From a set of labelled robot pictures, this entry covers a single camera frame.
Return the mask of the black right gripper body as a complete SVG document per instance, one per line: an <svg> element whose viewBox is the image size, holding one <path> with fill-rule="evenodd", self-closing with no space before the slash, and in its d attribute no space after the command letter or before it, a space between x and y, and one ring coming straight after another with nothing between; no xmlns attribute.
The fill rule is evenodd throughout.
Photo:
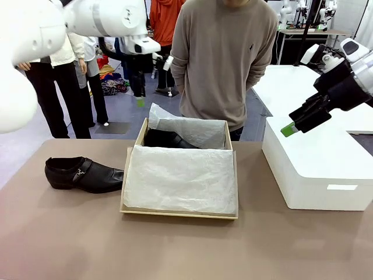
<svg viewBox="0 0 373 280"><path fill-rule="evenodd" d="M318 91L318 101L315 105L318 111L349 111L372 99L368 90L358 84L346 60L323 73L315 81L314 88Z"/></svg>

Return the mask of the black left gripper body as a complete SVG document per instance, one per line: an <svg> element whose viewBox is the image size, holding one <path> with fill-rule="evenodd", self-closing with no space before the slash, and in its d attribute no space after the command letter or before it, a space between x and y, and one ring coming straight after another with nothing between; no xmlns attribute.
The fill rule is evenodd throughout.
<svg viewBox="0 0 373 280"><path fill-rule="evenodd" d="M127 55L127 68L130 75L140 75L146 65L145 55Z"/></svg>

